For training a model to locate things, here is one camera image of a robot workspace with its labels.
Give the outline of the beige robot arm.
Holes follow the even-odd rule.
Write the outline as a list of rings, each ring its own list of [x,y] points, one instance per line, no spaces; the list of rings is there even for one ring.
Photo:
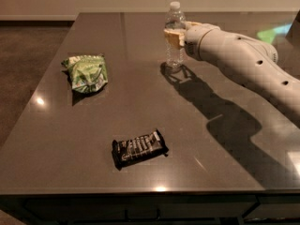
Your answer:
[[[278,66],[278,52],[272,45],[199,22],[166,28],[164,36],[172,47],[217,67],[228,79],[265,98],[300,127],[300,80]]]

